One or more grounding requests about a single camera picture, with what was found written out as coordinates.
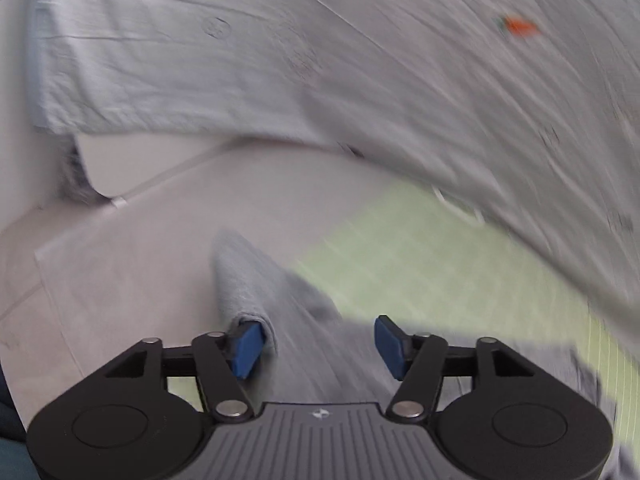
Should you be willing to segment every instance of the gray gripper base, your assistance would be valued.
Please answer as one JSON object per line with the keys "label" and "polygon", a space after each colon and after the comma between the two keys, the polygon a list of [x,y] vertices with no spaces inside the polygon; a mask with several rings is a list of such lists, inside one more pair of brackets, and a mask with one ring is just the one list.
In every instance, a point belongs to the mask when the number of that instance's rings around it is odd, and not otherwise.
{"label": "gray gripper base", "polygon": [[376,404],[267,404],[251,422],[217,428],[172,480],[469,478],[424,428],[390,422]]}

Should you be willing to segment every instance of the gray cloth corner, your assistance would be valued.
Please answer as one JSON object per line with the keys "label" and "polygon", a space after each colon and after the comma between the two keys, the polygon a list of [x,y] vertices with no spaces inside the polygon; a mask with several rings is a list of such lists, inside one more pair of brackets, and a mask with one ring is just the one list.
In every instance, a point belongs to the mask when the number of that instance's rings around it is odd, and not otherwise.
{"label": "gray cloth corner", "polygon": [[[399,382],[376,351],[373,325],[343,319],[332,300],[295,273],[232,231],[215,241],[212,258],[223,325],[258,320],[267,338],[257,372],[245,384],[252,402],[388,405]],[[426,332],[426,328],[410,333]],[[469,346],[475,338],[443,334],[450,344]],[[508,342],[516,351],[597,405],[613,424],[615,403],[606,397],[596,374],[571,346]],[[444,381],[439,409],[467,393],[469,378]],[[632,455],[614,446],[602,478],[638,480]]]}

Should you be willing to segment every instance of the green checkered mat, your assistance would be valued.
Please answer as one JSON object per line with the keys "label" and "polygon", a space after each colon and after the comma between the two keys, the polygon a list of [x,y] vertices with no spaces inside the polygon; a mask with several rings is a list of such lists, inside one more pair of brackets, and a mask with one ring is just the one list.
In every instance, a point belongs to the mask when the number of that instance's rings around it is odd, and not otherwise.
{"label": "green checkered mat", "polygon": [[616,433],[640,462],[636,364],[586,299],[530,249],[401,182],[295,269],[350,317],[504,339],[571,342],[618,403]]}

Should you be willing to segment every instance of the gray fabric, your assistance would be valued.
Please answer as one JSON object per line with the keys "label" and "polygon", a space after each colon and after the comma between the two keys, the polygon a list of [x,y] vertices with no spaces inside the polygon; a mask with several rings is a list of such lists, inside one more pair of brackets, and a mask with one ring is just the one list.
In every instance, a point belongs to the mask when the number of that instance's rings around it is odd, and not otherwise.
{"label": "gray fabric", "polygon": [[[472,200],[640,356],[640,0],[38,0],[55,133],[354,146]],[[503,15],[533,20],[521,38]]]}
{"label": "gray fabric", "polygon": [[[246,385],[253,403],[375,401],[388,405],[399,383],[376,351],[372,324],[343,319],[330,298],[235,232],[219,235],[212,262],[223,323],[233,327],[244,320],[258,320],[267,336],[257,374]],[[475,341],[469,336],[444,336],[459,346],[473,346]],[[508,344],[600,407],[613,423],[615,403],[604,396],[598,378],[573,348]],[[445,380],[439,408],[468,391],[469,378]],[[626,448],[615,445],[602,477],[639,478]]]}

